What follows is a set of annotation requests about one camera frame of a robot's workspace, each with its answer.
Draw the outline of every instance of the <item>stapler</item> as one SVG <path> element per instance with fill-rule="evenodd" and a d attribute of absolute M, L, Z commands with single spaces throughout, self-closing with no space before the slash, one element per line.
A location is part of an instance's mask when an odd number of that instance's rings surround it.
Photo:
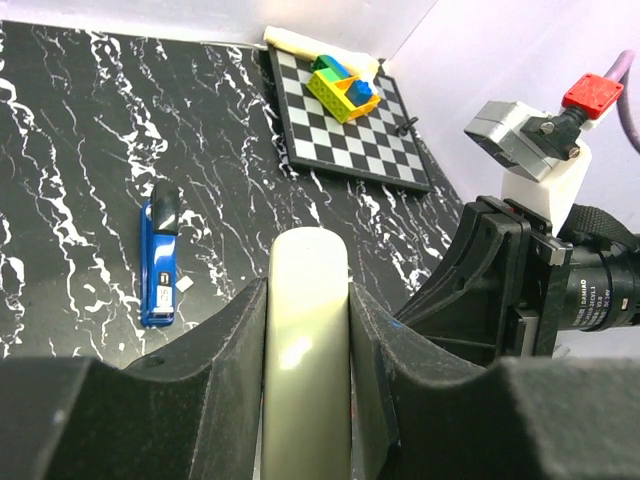
<path fill-rule="evenodd" d="M 179 218 L 177 187 L 166 180 L 159 181 L 140 210 L 140 321 L 145 327 L 173 323 Z"/>

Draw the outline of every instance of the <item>screw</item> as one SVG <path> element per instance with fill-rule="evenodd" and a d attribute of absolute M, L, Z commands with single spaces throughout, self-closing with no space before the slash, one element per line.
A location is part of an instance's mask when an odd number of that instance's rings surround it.
<path fill-rule="evenodd" d="M 540 131 L 545 135 L 549 135 L 550 133 L 552 133 L 554 128 L 556 128 L 556 126 L 553 124 L 553 122 L 544 122 L 542 125 L 540 125 Z"/>
<path fill-rule="evenodd" d="M 578 155 L 580 155 L 580 147 L 571 147 L 567 155 L 571 159 L 578 158 Z"/>

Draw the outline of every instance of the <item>chessboard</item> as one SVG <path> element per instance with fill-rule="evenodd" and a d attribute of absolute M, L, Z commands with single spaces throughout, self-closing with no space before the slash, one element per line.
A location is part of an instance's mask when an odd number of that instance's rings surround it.
<path fill-rule="evenodd" d="M 413 131 L 397 133 L 409 117 L 393 78 L 378 74 L 378 107 L 341 124 L 307 88 L 311 62 L 273 47 L 269 51 L 291 165 L 433 191 Z"/>

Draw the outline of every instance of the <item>black marble surface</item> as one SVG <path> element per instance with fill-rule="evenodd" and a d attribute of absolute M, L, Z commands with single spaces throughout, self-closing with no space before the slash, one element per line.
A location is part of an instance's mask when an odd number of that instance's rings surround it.
<path fill-rule="evenodd" d="M 122 367 L 266 276 L 279 232 L 346 242 L 353 279 L 397 310 L 438 263 L 460 203 L 291 169 L 268 56 L 3 22 L 0 352 Z M 158 178 L 184 196 L 169 328 L 139 326 L 138 213 Z"/>

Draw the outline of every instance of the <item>red connector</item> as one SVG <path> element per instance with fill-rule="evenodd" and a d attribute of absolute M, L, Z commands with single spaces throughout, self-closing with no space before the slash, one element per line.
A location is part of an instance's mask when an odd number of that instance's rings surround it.
<path fill-rule="evenodd" d="M 582 108 L 589 119 L 596 120 L 622 94 L 623 85 L 593 73 L 587 73 L 571 87 L 562 99 L 564 108 Z"/>

